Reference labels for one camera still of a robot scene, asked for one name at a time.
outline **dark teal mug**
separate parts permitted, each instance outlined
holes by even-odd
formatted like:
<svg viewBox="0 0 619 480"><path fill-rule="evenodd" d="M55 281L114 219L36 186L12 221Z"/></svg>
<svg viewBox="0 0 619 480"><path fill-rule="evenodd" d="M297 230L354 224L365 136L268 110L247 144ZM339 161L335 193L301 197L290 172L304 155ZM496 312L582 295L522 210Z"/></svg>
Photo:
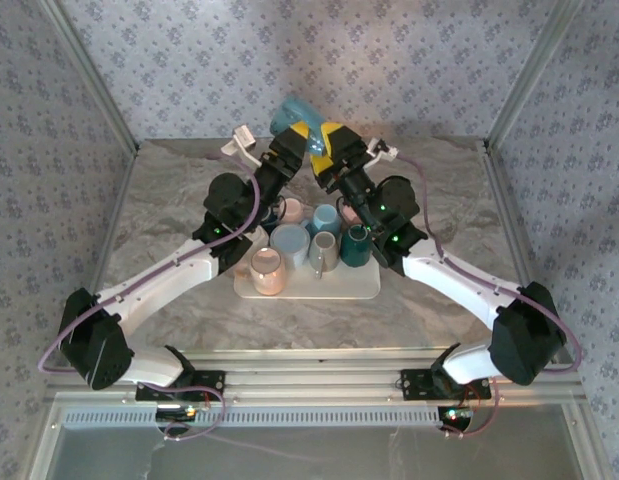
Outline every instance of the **dark teal mug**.
<svg viewBox="0 0 619 480"><path fill-rule="evenodd" d="M342 235L340 259L350 267L362 267L371 258L371 236L363 225L352 225Z"/></svg>

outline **gray marble surface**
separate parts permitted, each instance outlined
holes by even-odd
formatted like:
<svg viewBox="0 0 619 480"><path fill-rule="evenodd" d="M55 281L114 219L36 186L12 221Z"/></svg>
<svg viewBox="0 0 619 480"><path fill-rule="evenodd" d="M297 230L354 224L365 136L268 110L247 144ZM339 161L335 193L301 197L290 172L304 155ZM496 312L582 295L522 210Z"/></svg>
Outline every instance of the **gray marble surface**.
<svg viewBox="0 0 619 480"><path fill-rule="evenodd" d="M512 258L474 138L389 139L417 158L429 183L431 224L445 247L502 278L514 280ZM230 161L205 159L219 140L143 143L115 235L105 283L114 285L179 247L203 219L211 180L236 171ZM260 148L268 142L260 141ZM396 161L371 171L374 181L415 170ZM334 203L317 186L309 165L283 191L308 204ZM423 228L422 213L414 223ZM426 347L470 342L490 334L459 305L427 286L381 271L373 300L247 300L233 290L231 274L202 284L156 313L134 334L135 342L180 349Z"/></svg>

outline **patterned wallpaper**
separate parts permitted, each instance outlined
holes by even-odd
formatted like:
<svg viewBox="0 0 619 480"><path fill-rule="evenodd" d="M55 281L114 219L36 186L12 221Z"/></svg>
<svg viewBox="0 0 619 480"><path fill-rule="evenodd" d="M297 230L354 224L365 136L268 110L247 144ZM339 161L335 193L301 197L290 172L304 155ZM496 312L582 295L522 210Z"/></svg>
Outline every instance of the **patterned wallpaper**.
<svg viewBox="0 0 619 480"><path fill-rule="evenodd" d="M266 134L287 93L369 134L486 136L554 0L63 0L136 141Z"/></svg>
<svg viewBox="0 0 619 480"><path fill-rule="evenodd" d="M88 284L126 159L35 0L0 0L0 479L41 409L35 363Z"/></svg>
<svg viewBox="0 0 619 480"><path fill-rule="evenodd" d="M502 154L619 478L619 0L586 1Z"/></svg>

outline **ventilation grille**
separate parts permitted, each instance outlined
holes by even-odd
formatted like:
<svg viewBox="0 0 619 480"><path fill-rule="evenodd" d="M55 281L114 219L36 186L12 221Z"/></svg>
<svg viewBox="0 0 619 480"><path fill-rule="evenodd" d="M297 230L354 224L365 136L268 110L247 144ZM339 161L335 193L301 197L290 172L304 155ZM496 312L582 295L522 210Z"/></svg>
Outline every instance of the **ventilation grille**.
<svg viewBox="0 0 619 480"><path fill-rule="evenodd" d="M155 408L67 408L67 428L155 425ZM198 412L194 425L211 425L219 408ZM439 421L435 407L238 407L230 409L223 427L428 426Z"/></svg>

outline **black mounting plate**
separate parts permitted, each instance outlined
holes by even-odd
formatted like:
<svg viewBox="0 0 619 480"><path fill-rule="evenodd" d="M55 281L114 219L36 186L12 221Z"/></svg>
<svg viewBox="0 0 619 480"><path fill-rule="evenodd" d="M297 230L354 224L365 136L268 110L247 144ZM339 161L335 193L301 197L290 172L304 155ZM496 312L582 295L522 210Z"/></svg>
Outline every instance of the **black mounting plate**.
<svg viewBox="0 0 619 480"><path fill-rule="evenodd" d="M402 390L402 398L405 401L414 400L488 400L491 398L491 389L489 388L489 380L481 378L474 380L469 385L466 391L459 394L449 395L434 388L433 376L429 368L417 368L410 370L401 370L400 379L396 382L396 386L400 386Z"/></svg>
<svg viewBox="0 0 619 480"><path fill-rule="evenodd" d="M225 391L225 378L226 372L223 370L196 370L193 373L191 386L200 386L213 388L218 390L221 394ZM213 395L208 394L210 402L218 402L219 400ZM204 392L186 392L179 393L177 398L173 394L157 392L147 386L143 388L136 388L136 401L138 402L173 402L173 401L186 401L186 402L204 402Z"/></svg>

